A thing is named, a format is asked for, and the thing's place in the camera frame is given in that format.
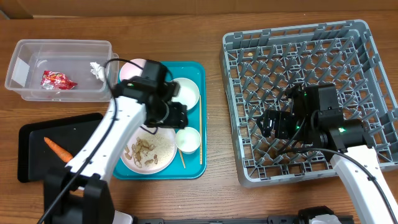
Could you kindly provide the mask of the small white cup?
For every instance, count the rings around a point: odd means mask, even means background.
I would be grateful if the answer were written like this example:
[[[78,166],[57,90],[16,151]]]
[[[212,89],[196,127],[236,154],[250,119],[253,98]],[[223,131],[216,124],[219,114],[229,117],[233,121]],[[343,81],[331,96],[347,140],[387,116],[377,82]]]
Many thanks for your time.
[[[175,136],[177,148],[185,154],[193,154],[201,144],[200,133],[192,127],[180,129]]]

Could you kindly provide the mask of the white napkin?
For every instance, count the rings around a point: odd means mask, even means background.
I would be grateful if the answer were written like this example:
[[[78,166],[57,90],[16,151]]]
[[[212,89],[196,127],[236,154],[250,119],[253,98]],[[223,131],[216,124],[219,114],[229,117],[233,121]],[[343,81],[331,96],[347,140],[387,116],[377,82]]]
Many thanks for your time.
[[[105,82],[105,68],[96,62],[90,62],[91,73],[96,77],[97,80]]]

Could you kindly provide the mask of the white bowl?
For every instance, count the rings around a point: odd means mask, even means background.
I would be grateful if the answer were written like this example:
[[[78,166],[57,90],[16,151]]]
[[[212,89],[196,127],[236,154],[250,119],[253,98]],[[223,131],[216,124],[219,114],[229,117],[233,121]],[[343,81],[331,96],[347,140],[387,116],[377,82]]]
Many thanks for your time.
[[[181,103],[191,110],[197,103],[200,97],[200,91],[195,82],[187,78],[175,78],[173,82],[180,85],[180,91],[177,96],[172,98],[173,102]]]

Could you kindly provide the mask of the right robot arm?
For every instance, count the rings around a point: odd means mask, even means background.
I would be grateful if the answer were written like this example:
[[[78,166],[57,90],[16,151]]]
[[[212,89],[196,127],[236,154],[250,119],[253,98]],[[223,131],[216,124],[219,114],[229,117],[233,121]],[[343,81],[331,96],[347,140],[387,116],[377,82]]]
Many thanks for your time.
[[[286,143],[278,154],[322,152],[343,182],[363,223],[397,223],[397,202],[360,119],[345,119],[334,84],[294,86],[290,111],[265,110],[256,120],[264,137]]]

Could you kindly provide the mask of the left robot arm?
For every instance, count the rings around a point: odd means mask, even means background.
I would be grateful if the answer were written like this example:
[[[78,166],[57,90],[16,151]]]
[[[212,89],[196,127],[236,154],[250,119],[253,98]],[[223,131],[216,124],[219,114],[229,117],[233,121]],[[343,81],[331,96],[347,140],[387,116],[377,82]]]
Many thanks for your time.
[[[109,181],[131,136],[142,126],[183,129],[187,107],[173,102],[180,85],[168,82],[162,63],[146,60],[141,74],[109,87],[112,99],[87,143],[63,169],[44,180],[44,214],[39,223],[134,223],[114,208]]]

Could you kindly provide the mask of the red snack wrapper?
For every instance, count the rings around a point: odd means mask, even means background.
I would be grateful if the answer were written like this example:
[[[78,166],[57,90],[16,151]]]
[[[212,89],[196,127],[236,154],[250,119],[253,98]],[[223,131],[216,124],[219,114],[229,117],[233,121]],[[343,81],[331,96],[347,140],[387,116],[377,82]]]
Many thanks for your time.
[[[71,90],[77,83],[71,81],[64,73],[45,70],[40,85],[46,90]]]

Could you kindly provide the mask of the orange carrot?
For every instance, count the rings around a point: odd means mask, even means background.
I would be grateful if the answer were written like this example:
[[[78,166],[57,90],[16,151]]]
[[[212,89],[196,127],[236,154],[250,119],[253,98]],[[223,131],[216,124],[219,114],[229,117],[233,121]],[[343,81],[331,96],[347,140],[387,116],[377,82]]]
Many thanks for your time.
[[[51,150],[63,161],[70,162],[73,159],[73,156],[64,148],[60,147],[58,144],[53,142],[51,139],[44,137],[44,142],[48,145]]]

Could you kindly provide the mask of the pink bowl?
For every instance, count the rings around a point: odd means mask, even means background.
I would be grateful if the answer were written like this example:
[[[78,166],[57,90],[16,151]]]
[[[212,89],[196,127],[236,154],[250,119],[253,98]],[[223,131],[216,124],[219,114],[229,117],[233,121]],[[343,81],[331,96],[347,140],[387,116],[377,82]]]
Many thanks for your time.
[[[142,58],[135,58],[131,60],[131,63],[125,63],[119,72],[119,79],[128,80],[135,76],[140,76],[142,73],[142,69],[146,64],[146,60]]]

